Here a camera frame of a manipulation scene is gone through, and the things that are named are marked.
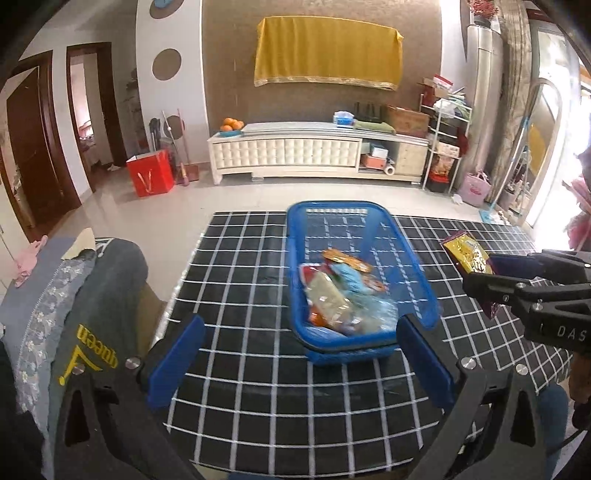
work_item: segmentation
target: pink bag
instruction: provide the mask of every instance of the pink bag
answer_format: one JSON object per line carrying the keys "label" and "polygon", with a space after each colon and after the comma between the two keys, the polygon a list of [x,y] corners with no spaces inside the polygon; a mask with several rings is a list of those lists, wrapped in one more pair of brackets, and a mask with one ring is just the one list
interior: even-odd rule
{"label": "pink bag", "polygon": [[491,188],[492,185],[488,183],[488,177],[480,171],[476,174],[467,174],[457,194],[462,197],[464,202],[474,207],[481,207]]}

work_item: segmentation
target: patterned curtain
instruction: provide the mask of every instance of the patterned curtain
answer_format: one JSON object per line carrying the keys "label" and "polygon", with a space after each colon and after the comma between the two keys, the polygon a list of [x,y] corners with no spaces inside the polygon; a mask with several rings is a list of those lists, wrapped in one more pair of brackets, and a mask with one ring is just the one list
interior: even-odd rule
{"label": "patterned curtain", "polygon": [[492,169],[491,200],[502,188],[501,183],[509,164],[511,146],[525,113],[531,81],[530,22],[521,0],[495,0],[499,8],[501,37],[505,45],[504,95],[499,107],[501,146]]}

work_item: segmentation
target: tile floor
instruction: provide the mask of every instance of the tile floor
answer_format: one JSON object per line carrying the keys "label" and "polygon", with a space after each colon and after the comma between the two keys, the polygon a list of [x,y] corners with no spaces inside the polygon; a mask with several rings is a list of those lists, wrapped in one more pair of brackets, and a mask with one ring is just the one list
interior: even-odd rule
{"label": "tile floor", "polygon": [[167,194],[139,199],[128,172],[119,170],[109,174],[97,192],[65,219],[56,235],[76,236],[92,227],[96,236],[135,242],[148,262],[149,284],[167,301],[215,211],[286,210],[302,200],[368,200],[398,215],[480,221],[476,208],[455,205],[447,196],[407,183],[341,179],[253,183],[250,175],[237,174],[215,186],[205,171],[189,187],[176,186]]}

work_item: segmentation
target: white tv stand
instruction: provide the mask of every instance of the white tv stand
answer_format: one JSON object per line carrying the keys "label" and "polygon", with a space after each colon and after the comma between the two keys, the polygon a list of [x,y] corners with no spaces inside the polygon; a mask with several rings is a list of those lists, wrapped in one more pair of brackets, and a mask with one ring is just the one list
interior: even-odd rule
{"label": "white tv stand", "polygon": [[[324,122],[249,124],[239,137],[211,137],[209,158],[213,182],[224,175],[251,173],[253,177],[340,177],[402,180],[418,183],[423,175],[428,142]],[[396,159],[394,175],[360,166],[363,140],[387,145]]]}

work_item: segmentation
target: black checkered tablecloth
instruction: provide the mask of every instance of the black checkered tablecloth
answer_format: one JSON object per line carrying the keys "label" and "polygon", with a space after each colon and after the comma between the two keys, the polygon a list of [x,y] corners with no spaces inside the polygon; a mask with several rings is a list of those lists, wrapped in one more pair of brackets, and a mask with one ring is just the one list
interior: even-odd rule
{"label": "black checkered tablecloth", "polygon": [[[570,355],[525,340],[502,307],[489,320],[462,291],[440,241],[469,231],[489,252],[526,254],[518,228],[394,217],[439,298],[435,330],[484,368],[526,364],[538,390],[566,377]],[[197,312],[206,336],[163,421],[180,453],[227,471],[281,477],[354,476],[411,461],[441,419],[406,358],[314,367],[290,331],[285,212],[216,213],[164,321]],[[483,425],[482,410],[473,426]]]}

